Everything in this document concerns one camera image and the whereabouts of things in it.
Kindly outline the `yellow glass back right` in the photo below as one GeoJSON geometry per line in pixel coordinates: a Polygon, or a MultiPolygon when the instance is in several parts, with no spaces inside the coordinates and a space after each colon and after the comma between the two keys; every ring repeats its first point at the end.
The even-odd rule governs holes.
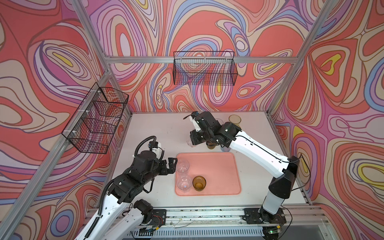
{"type": "Polygon", "coordinates": [[[239,115],[230,115],[229,116],[229,121],[237,126],[240,125],[242,119],[239,115]]]}

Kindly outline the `aluminium front rail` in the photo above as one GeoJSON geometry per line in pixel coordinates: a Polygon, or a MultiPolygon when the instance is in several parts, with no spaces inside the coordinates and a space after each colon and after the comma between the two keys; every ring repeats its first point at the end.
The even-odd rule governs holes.
{"type": "MultiPolygon", "coordinates": [[[[162,228],[171,228],[175,231],[185,231],[188,228],[227,228],[229,233],[233,228],[240,228],[249,225],[242,219],[245,208],[260,208],[260,206],[218,206],[218,207],[170,207],[165,208],[166,223],[162,228]]],[[[286,206],[281,207],[285,214],[287,223],[279,226],[311,226],[318,225],[321,230],[326,229],[330,224],[330,220],[326,217],[325,212],[320,207],[315,206],[286,206]]],[[[277,226],[275,224],[250,225],[261,226],[264,228],[277,226]]],[[[139,227],[147,227],[156,229],[152,225],[140,225],[139,227]]]]}

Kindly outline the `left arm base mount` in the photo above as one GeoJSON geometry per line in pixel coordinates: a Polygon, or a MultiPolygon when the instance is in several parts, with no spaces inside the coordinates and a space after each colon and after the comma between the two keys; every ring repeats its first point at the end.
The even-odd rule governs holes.
{"type": "Polygon", "coordinates": [[[142,225],[152,225],[155,227],[161,227],[166,223],[165,209],[152,210],[150,213],[144,215],[142,225]]]}

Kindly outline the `pink plastic tray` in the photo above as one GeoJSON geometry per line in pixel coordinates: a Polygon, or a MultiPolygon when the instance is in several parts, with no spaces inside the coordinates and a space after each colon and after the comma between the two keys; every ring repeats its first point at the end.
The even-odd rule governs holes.
{"type": "Polygon", "coordinates": [[[235,156],[232,153],[180,153],[177,159],[188,160],[189,171],[186,174],[176,172],[175,193],[180,197],[238,195],[242,191],[235,156]],[[203,176],[207,185],[198,192],[192,187],[181,191],[176,184],[179,175],[189,175],[192,179],[203,176]]]}

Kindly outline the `clear glass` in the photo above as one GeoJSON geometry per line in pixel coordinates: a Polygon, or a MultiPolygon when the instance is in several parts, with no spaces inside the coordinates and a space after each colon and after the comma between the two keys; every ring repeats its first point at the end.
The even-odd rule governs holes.
{"type": "Polygon", "coordinates": [[[182,160],[178,159],[177,165],[176,165],[176,171],[179,174],[186,174],[189,171],[190,163],[188,160],[182,160]]]}
{"type": "Polygon", "coordinates": [[[193,142],[192,142],[191,139],[188,139],[188,140],[187,140],[187,144],[188,144],[188,146],[190,146],[191,148],[194,148],[194,147],[195,147],[195,145],[193,144],[193,142]]]}
{"type": "Polygon", "coordinates": [[[192,187],[192,179],[189,175],[179,175],[176,181],[177,187],[186,192],[192,187]]]}

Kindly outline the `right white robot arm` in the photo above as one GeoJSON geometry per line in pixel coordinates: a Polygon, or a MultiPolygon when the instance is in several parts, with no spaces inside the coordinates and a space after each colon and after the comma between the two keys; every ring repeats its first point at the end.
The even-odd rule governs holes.
{"type": "Polygon", "coordinates": [[[278,154],[251,138],[231,122],[220,124],[210,112],[192,112],[186,116],[194,125],[190,139],[194,146],[209,143],[238,151],[268,171],[273,179],[262,206],[258,209],[257,223],[278,221],[278,211],[289,199],[298,175],[299,158],[278,154]]]}

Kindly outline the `brown glass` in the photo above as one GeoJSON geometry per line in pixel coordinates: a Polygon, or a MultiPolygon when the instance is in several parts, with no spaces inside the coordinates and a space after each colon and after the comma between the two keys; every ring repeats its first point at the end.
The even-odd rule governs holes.
{"type": "Polygon", "coordinates": [[[207,181],[203,176],[196,176],[193,179],[193,187],[196,191],[200,192],[205,189],[207,181]]]}

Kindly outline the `olive glass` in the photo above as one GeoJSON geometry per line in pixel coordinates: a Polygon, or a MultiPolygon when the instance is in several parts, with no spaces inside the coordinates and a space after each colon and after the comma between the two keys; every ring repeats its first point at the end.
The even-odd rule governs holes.
{"type": "Polygon", "coordinates": [[[215,147],[216,147],[215,144],[207,143],[207,148],[208,148],[208,149],[213,150],[215,147]]]}

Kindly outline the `blue tinted glass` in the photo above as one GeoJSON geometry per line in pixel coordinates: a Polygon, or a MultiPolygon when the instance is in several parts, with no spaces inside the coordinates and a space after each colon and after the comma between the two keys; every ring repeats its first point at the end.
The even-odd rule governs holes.
{"type": "Polygon", "coordinates": [[[231,149],[225,146],[221,146],[221,151],[222,152],[229,152],[231,149]]]}

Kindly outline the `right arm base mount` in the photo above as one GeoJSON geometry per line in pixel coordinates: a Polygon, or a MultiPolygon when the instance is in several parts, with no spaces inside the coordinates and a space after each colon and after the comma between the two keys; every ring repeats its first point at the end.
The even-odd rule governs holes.
{"type": "Polygon", "coordinates": [[[270,214],[263,208],[245,208],[242,219],[249,225],[284,225],[287,223],[282,208],[279,208],[276,214],[270,214]]]}

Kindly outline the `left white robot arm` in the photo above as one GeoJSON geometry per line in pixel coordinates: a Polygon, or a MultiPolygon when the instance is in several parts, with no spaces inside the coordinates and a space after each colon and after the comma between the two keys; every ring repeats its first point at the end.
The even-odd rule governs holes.
{"type": "Polygon", "coordinates": [[[163,159],[164,151],[146,150],[134,155],[133,162],[121,175],[104,188],[97,212],[76,236],[77,240],[122,240],[141,224],[151,223],[153,206],[141,199],[140,193],[150,193],[145,185],[155,177],[176,172],[176,158],[163,159]]]}

